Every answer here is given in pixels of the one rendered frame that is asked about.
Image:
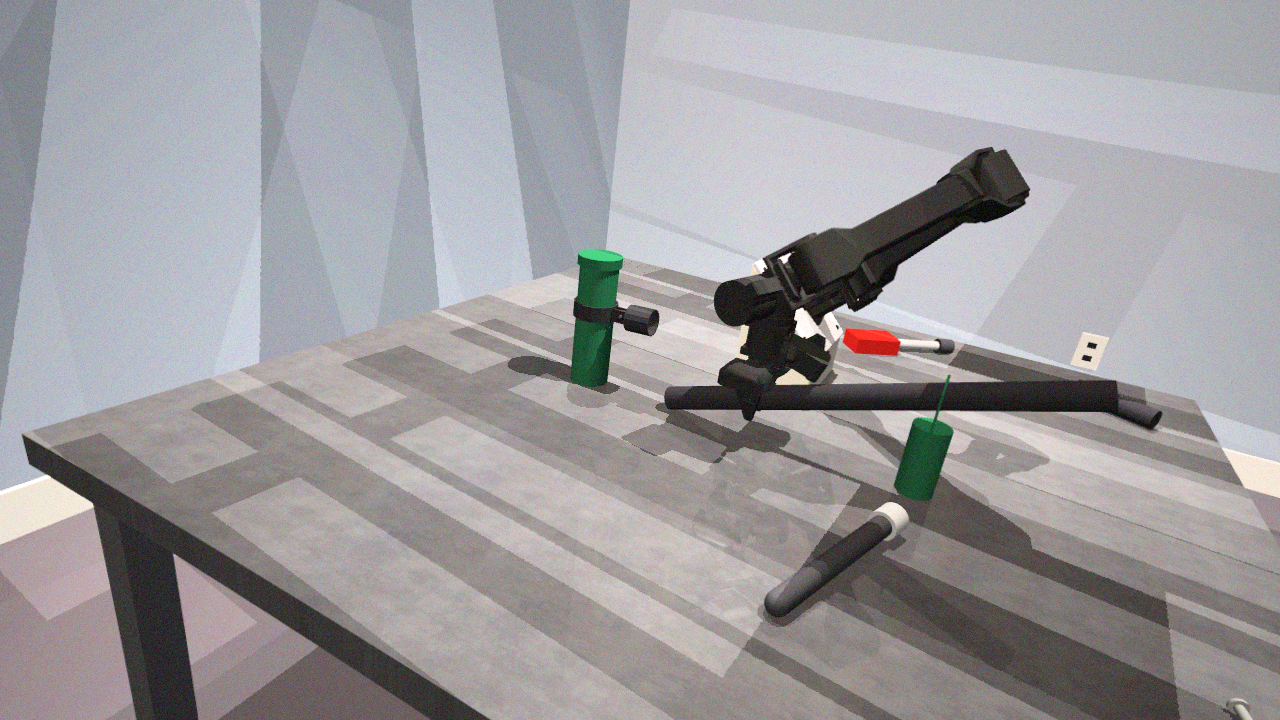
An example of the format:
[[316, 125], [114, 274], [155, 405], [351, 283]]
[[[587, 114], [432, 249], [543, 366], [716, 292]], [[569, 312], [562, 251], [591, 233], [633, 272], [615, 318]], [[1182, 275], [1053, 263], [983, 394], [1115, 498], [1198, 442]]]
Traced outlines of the green cylinder with thin rod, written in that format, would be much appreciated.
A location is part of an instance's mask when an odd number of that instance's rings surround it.
[[893, 483], [900, 495], [914, 500], [931, 500], [940, 479], [940, 473], [954, 437], [954, 429], [937, 420], [945, 389], [951, 375], [947, 375], [934, 413], [929, 416], [916, 416], [909, 432], [899, 473]]

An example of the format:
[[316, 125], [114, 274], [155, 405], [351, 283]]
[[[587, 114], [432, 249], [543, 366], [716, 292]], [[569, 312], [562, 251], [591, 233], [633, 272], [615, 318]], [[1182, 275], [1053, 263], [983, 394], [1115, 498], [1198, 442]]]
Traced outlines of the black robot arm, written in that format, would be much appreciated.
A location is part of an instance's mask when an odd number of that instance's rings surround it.
[[[1023, 208], [1029, 191], [1006, 149], [978, 149], [911, 199], [852, 228], [812, 232], [763, 258], [762, 274], [723, 282], [714, 295], [716, 314], [736, 327], [767, 316], [792, 319], [800, 307], [817, 325], [845, 304], [858, 313], [895, 281], [901, 263], [963, 223], [991, 222]], [[783, 264], [778, 258], [790, 252]], [[815, 383], [831, 360], [826, 337], [800, 337], [795, 327], [774, 368], [786, 363]]]

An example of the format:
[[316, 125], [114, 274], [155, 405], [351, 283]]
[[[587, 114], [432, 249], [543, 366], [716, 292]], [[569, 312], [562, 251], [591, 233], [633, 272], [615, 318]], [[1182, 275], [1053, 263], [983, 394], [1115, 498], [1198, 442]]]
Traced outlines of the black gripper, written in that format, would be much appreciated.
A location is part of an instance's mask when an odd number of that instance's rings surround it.
[[[795, 318], [795, 316], [794, 316]], [[749, 325], [746, 343], [741, 346], [740, 354], [748, 360], [735, 357], [721, 368], [718, 375], [719, 386], [735, 389], [742, 411], [742, 418], [753, 421], [758, 404], [765, 392], [773, 388], [774, 382], [785, 375], [791, 368], [774, 368], [774, 360], [780, 354], [785, 337], [794, 331], [797, 320], [764, 318], [751, 322]]]

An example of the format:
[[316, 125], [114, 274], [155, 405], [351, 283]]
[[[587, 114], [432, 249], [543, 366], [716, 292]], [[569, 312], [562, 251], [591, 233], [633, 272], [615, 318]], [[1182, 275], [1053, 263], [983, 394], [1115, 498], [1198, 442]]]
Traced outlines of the green post with cap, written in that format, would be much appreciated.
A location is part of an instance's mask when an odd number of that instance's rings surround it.
[[[588, 249], [579, 251], [579, 304], [590, 307], [614, 306], [623, 256], [618, 252]], [[586, 387], [607, 383], [613, 325], [614, 322], [590, 323], [575, 318], [570, 377], [573, 383]]]

